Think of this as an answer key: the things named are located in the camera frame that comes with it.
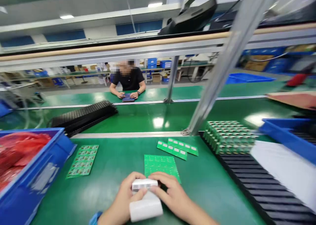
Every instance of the man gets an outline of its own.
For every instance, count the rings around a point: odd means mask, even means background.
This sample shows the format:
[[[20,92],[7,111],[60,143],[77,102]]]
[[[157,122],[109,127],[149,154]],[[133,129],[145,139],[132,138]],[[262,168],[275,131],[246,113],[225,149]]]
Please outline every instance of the man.
[[[116,90],[118,83],[123,86],[123,92]],[[120,62],[118,69],[115,70],[112,83],[110,85],[111,93],[115,94],[118,98],[123,98],[125,92],[129,90],[136,90],[131,93],[130,97],[137,99],[138,96],[146,89],[145,80],[142,71],[134,66],[134,61]]]

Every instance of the black device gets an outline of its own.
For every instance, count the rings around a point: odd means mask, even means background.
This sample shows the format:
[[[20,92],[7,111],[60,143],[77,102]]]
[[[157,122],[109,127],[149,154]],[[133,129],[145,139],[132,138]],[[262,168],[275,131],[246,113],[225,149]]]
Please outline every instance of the black device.
[[[116,113],[112,103],[102,101],[52,118],[51,127],[64,127],[67,136],[72,137]]]
[[[268,173],[250,154],[216,154],[199,135],[228,172],[243,194],[267,224],[316,224],[316,215]]]
[[[179,16],[172,18],[168,25],[160,30],[158,35],[202,31],[212,18],[216,8],[216,0],[209,0],[200,6],[184,10]]]

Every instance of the white wall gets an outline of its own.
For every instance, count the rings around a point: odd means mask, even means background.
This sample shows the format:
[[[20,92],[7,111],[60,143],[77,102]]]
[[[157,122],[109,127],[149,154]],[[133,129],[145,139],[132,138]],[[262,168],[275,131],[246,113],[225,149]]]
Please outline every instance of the white wall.
[[[84,32],[85,32],[86,38],[92,38],[92,39],[117,36],[115,25],[101,26],[101,27],[95,27],[95,28],[86,28],[84,29]]]
[[[43,34],[38,34],[38,35],[32,35],[31,36],[33,41],[37,44],[37,43],[45,43],[47,42],[45,36]]]

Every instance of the person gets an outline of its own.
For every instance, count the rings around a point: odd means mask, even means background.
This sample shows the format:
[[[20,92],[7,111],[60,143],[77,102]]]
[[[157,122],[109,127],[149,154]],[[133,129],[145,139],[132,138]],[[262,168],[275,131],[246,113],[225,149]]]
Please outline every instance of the person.
[[[119,69],[116,70],[110,85],[111,93],[116,95],[118,98],[123,98],[125,96],[124,91],[136,90],[131,93],[130,98],[137,99],[138,96],[146,89],[142,71],[138,67],[134,66],[134,61],[120,62],[118,67]],[[116,90],[116,86],[119,82],[123,86],[123,92]]]
[[[146,194],[147,189],[144,187],[136,194],[132,194],[132,183],[135,179],[145,179],[146,177],[139,172],[132,172],[126,177],[113,204],[103,213],[96,214],[90,221],[90,225],[122,225],[129,221],[129,203],[138,201]],[[190,225],[217,225],[203,209],[195,204],[184,192],[178,180],[171,175],[163,172],[155,172],[148,178],[158,180],[168,189],[167,192],[160,187],[152,186],[150,190],[155,193],[167,207],[180,219]]]

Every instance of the cable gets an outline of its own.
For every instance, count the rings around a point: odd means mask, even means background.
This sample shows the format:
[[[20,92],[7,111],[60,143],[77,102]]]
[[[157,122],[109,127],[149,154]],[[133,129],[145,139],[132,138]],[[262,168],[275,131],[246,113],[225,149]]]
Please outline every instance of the cable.
[[[240,1],[241,1],[241,0],[236,1],[225,13],[221,14],[220,16],[217,16],[217,17],[211,19],[210,21],[215,20],[215,22],[219,22],[219,21],[218,21],[219,18],[221,18],[221,17],[223,17],[225,14],[227,14],[227,13],[228,13],[232,8],[234,8],[235,5],[237,5],[238,2],[240,2]]]
[[[277,56],[277,57],[273,57],[273,58],[270,58],[270,59],[266,59],[266,60],[256,60],[256,59],[252,59],[252,58],[251,58],[251,55],[250,55],[250,51],[248,51],[248,53],[247,53],[247,57],[249,58],[249,60],[254,61],[254,62],[265,62],[265,61],[270,61],[270,60],[273,60],[273,59],[276,59],[276,58],[279,58],[279,57],[282,57],[282,56],[285,56],[285,55],[289,54],[289,53],[291,52],[291,50],[292,50],[292,49],[294,49],[294,47],[295,47],[295,46],[291,46],[291,47],[289,47],[289,48],[288,48],[288,49],[289,49],[289,51],[288,51],[288,52],[283,53],[282,55],[279,55],[279,56]]]

